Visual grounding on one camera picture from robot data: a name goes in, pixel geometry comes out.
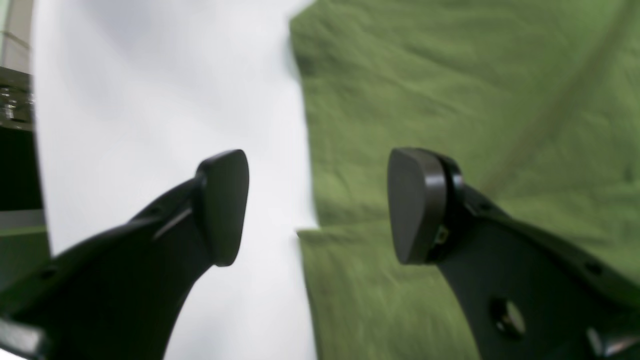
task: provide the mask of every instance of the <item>white backdrop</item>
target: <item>white backdrop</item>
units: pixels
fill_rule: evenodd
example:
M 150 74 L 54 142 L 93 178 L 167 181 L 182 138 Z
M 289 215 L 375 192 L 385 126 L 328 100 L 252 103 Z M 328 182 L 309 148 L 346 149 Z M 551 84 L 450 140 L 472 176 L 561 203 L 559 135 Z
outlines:
M 315 359 L 295 229 L 315 227 L 289 19 L 307 0 L 47 0 L 33 19 L 52 248 L 126 222 L 199 162 L 243 149 L 236 263 L 210 269 L 166 359 Z

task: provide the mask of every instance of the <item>mounting hole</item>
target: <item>mounting hole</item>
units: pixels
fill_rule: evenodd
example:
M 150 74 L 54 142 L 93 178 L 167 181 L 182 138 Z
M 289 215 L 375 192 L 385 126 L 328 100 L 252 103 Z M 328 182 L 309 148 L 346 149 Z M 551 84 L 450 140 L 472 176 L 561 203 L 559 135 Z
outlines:
M 40 274 L 40 278 L 42 280 L 51 279 L 52 277 L 54 277 L 54 275 L 56 275 L 57 272 L 58 272 L 58 268 L 56 268 L 55 266 L 50 266 L 42 270 L 42 273 Z
M 596 276 L 602 275 L 602 266 L 600 266 L 600 264 L 598 263 L 595 263 L 593 261 L 587 261 L 586 263 L 584 263 L 584 267 L 586 267 L 587 270 L 589 270 L 589 272 L 592 273 L 593 275 L 596 275 Z
M 494 299 L 490 304 L 491 318 L 498 331 L 513 340 L 521 339 L 526 326 L 522 313 L 512 301 L 508 299 Z

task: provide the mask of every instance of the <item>wrinkled fabric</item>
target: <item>wrinkled fabric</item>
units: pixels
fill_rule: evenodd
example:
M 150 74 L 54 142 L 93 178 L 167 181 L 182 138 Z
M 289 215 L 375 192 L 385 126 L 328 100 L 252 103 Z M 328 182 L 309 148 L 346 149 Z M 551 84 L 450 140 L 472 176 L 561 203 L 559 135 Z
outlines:
M 396 261 L 394 147 L 454 158 L 512 216 L 640 282 L 640 3 L 317 0 L 291 33 L 320 359 L 479 358 L 438 270 Z

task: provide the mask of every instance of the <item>green cloth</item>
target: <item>green cloth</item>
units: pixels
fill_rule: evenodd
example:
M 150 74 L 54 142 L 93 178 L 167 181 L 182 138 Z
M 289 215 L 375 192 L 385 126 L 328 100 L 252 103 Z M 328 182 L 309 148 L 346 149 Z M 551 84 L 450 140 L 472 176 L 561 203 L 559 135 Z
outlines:
M 478 359 L 435 267 L 400 266 L 393 147 L 454 158 L 514 217 L 640 282 L 640 2 L 317 0 L 291 22 L 320 230 L 322 360 Z

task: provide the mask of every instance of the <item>dark object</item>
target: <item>dark object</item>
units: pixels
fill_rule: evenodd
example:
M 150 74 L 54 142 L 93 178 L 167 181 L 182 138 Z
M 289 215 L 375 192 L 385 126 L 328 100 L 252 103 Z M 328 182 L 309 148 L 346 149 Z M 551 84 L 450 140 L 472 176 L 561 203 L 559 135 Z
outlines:
M 162 359 L 194 282 L 236 258 L 248 181 L 242 151 L 205 160 L 128 223 L 4 290 L 0 347 L 28 359 Z
M 0 67 L 0 211 L 42 209 L 29 81 Z
M 388 196 L 398 260 L 438 266 L 483 359 L 640 359 L 640 289 L 509 218 L 452 159 L 394 149 Z

